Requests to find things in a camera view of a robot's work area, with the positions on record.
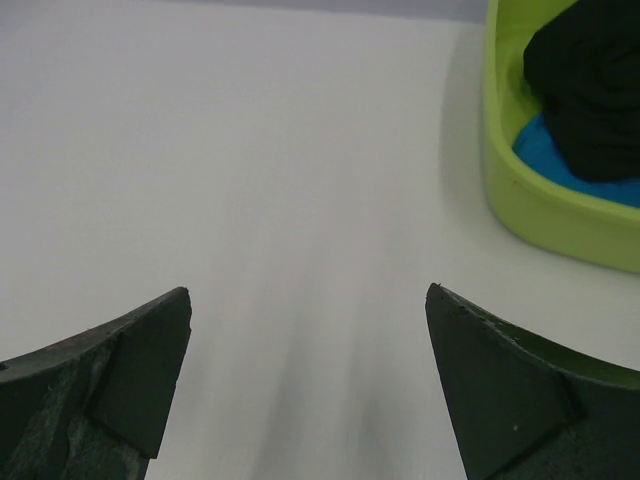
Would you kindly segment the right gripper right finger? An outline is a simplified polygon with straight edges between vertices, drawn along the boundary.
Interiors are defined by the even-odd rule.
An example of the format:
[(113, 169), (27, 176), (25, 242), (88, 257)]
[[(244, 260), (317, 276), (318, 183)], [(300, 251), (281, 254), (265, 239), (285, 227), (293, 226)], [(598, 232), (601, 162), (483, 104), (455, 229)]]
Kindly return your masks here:
[(469, 479), (636, 479), (639, 374), (432, 284), (426, 319)]

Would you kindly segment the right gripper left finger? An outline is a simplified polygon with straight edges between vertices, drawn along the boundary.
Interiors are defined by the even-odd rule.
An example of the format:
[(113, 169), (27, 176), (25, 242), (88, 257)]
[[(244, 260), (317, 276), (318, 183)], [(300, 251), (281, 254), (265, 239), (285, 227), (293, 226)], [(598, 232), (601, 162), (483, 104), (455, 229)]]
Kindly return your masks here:
[(184, 287), (1, 363), (4, 479), (142, 479), (191, 335)]

